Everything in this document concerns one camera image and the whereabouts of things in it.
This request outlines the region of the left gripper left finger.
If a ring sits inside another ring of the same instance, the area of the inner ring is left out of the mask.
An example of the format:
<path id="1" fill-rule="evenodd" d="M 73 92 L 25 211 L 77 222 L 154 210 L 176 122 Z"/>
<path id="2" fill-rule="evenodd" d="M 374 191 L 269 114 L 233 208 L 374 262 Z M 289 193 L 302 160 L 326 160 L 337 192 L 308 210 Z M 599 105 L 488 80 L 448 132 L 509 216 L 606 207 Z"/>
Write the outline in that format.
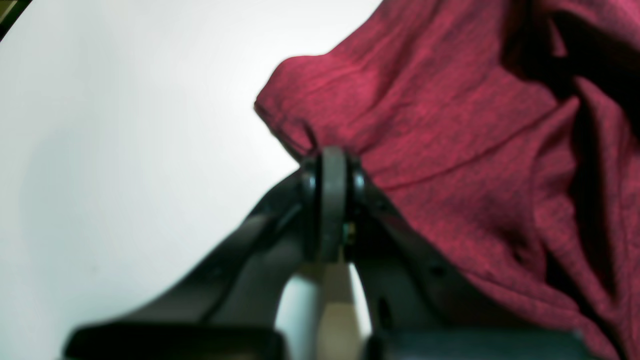
<path id="1" fill-rule="evenodd" d="M 302 264 L 336 260 L 336 152 L 306 158 L 168 291 L 78 328 L 66 360 L 284 360 L 282 292 Z"/>

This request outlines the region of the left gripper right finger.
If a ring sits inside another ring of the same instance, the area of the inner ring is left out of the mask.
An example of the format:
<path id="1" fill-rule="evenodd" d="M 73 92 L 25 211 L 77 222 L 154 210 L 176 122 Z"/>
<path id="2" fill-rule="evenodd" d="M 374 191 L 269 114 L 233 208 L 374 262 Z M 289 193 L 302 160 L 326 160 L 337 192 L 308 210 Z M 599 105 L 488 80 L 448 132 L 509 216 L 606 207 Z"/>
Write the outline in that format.
<path id="1" fill-rule="evenodd" d="M 333 185 L 336 245 L 359 276 L 372 326 L 364 360 L 590 359 L 578 333 L 535 326 L 471 285 L 340 148 Z"/>

